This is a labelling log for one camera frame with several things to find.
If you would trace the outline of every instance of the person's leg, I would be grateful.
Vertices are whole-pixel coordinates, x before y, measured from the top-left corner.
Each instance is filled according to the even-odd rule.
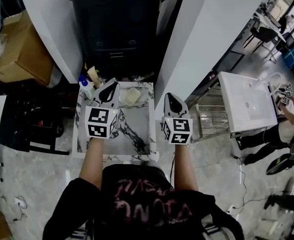
[[[285,210],[294,211],[294,195],[273,195],[273,201]]]
[[[283,34],[286,30],[286,25],[282,25],[280,28],[280,33]]]
[[[256,135],[242,137],[239,141],[242,149],[245,149],[256,147],[277,139],[279,139],[278,125],[275,125],[266,131],[263,130],[260,133],[257,133]]]
[[[263,146],[256,154],[249,154],[243,163],[246,165],[253,164],[261,159],[264,159],[267,155],[274,152],[277,148],[272,145],[272,142]]]

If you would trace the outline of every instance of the chair leg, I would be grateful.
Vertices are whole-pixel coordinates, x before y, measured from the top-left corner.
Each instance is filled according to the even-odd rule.
[[[246,41],[245,42],[243,42],[243,44],[242,45],[244,45],[250,38],[252,37],[252,34],[246,39]]]
[[[266,47],[266,46],[262,46],[262,47],[264,47],[266,50],[268,50],[268,51],[271,51],[268,47]],[[277,64],[277,60],[276,60],[276,58],[275,58],[275,56],[274,55],[276,55],[276,53],[277,52],[275,52],[275,54],[271,54],[271,56],[270,56],[270,61],[272,62],[272,63],[275,63],[275,64]]]
[[[249,37],[249,38],[251,38],[250,40],[249,40],[249,42],[244,46],[244,48],[246,48],[246,46],[248,45],[248,44],[250,44],[250,42],[255,38],[254,36],[253,36],[253,34]]]
[[[256,48],[252,51],[251,54],[253,54],[253,53],[254,53],[259,47],[261,47],[262,44],[263,44],[263,41],[261,41],[260,44],[258,44],[258,45],[256,46]]]

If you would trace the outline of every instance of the ceramic basin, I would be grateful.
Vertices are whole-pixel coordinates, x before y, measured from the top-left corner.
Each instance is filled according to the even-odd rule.
[[[252,87],[257,79],[226,72],[218,78],[232,133],[277,124],[267,84]]]

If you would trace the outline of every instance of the white marble surface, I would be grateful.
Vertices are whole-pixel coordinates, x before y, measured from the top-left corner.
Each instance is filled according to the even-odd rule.
[[[156,132],[154,120],[153,84],[146,82],[119,82],[120,101],[116,128],[110,139],[105,141],[104,161],[157,160]],[[133,106],[123,102],[125,93],[130,88],[141,92]],[[84,158],[90,138],[85,130],[85,107],[90,101],[79,91],[74,121],[72,156]]]

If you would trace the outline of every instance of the table leg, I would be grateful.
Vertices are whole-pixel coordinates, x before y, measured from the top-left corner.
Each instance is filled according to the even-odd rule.
[[[235,63],[235,65],[233,65],[233,67],[231,68],[230,71],[233,71],[233,70],[234,70],[234,68],[239,64],[239,62],[242,60],[242,58],[243,58],[244,56],[245,56],[244,54],[242,54],[242,55],[240,56],[240,58],[237,60],[237,62]]]

